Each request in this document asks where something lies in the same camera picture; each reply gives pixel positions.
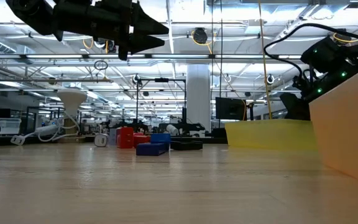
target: blue block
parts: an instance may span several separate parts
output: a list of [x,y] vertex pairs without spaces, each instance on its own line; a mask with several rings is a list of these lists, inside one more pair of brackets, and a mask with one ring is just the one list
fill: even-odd
[[152,134],[150,138],[151,143],[164,143],[165,150],[169,151],[171,143],[171,134]]
[[150,142],[171,142],[171,134],[152,134]]
[[166,151],[164,143],[144,143],[136,146],[137,156],[159,156]]

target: small white object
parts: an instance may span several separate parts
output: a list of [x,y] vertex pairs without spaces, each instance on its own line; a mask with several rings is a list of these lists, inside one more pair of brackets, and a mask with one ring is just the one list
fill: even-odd
[[179,130],[174,127],[174,125],[169,124],[167,126],[167,131],[172,135],[172,136],[177,136],[179,134]]
[[109,142],[109,136],[107,134],[97,134],[94,137],[94,145],[97,147],[106,147]]
[[11,138],[11,143],[18,146],[22,146],[24,144],[24,141],[25,141],[25,136],[13,136]]

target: ceiling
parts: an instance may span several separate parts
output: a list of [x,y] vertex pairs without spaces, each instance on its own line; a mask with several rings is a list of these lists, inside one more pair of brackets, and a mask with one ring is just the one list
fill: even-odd
[[[163,47],[146,50],[140,54],[200,54],[208,55],[210,53],[219,55],[262,55],[262,39],[258,37],[260,33],[259,8],[257,4],[244,4],[241,0],[223,0],[222,13],[220,1],[215,1],[212,6],[212,0],[140,0],[140,5],[144,11],[155,20],[170,27],[172,37],[161,35],[158,38],[165,40]],[[349,1],[327,0],[314,1],[320,4],[309,5],[309,1],[287,1],[287,0],[269,0],[263,1],[268,4],[262,5],[262,19],[264,20],[264,44],[268,44],[273,39],[279,39],[290,32],[296,26],[303,23],[318,23],[334,28],[344,28],[348,32],[358,34],[358,9],[347,9]],[[212,42],[211,51],[207,46],[196,45],[191,32],[196,27],[203,27],[209,36],[209,42]],[[277,55],[301,55],[311,45],[318,40],[326,37],[330,33],[326,30],[305,27],[295,33],[288,41],[284,41],[272,47],[269,52]],[[93,45],[88,49],[84,46],[91,45],[91,39],[82,35],[65,33],[65,40],[58,42],[53,37],[42,37],[29,26],[22,23],[6,5],[4,0],[0,0],[0,41],[8,46],[17,47],[22,45],[33,50],[36,54],[104,54],[103,50]],[[136,59],[130,58],[128,62],[122,62],[118,59],[108,59],[109,68],[98,72],[94,70],[92,64],[95,60],[79,59],[53,59],[47,58],[34,60],[35,63],[28,65],[19,63],[15,60],[1,60],[0,67],[10,70],[11,76],[6,73],[0,73],[3,78],[15,78],[18,75],[31,75],[31,78],[50,78],[57,79],[84,79],[84,78],[103,78],[104,76],[114,82],[112,83],[82,83],[81,88],[95,91],[102,99],[120,103],[130,108],[135,103],[133,101],[134,92],[118,92],[123,89],[133,89],[132,83],[134,75],[141,78],[179,78],[185,79],[187,75],[187,65],[189,63],[207,63],[210,70],[213,69],[213,75],[220,74],[220,60],[218,65],[211,60],[186,60],[171,58],[164,60],[157,59]],[[302,69],[308,68],[299,60],[296,61]],[[227,81],[223,79],[222,89],[230,90],[228,82],[236,90],[263,90],[264,87],[264,64],[262,58],[255,60],[225,60],[223,65],[223,74]],[[269,88],[272,90],[291,90],[291,80],[297,75],[297,70],[289,64],[269,61],[266,64],[267,74],[273,75],[276,80]],[[61,88],[62,83],[51,86],[48,83],[31,86],[29,88]],[[146,87],[150,89],[165,89],[164,92],[150,92],[148,99],[180,99],[184,97],[180,87],[174,83],[168,86],[166,83],[150,82]],[[43,96],[55,96],[54,92],[38,91]],[[238,97],[233,92],[224,92],[224,96]],[[214,91],[212,97],[218,96],[219,92]],[[248,99],[256,100],[264,97],[263,93],[253,93]],[[90,100],[88,103],[102,103],[100,100]],[[171,112],[180,109],[179,104],[173,101],[170,106]],[[149,113],[152,107],[145,109],[144,113]],[[163,114],[166,111],[153,113]]]

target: white pillar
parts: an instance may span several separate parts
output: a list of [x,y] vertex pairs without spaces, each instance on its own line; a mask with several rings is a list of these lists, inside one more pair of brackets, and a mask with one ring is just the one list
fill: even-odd
[[211,90],[209,65],[187,65],[187,118],[211,131]]

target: red container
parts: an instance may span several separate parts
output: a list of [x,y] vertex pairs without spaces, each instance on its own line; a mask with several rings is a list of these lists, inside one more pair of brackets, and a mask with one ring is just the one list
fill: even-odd
[[117,128],[117,147],[132,149],[134,145],[134,130],[132,128]]
[[141,143],[149,143],[150,136],[134,136],[134,147]]

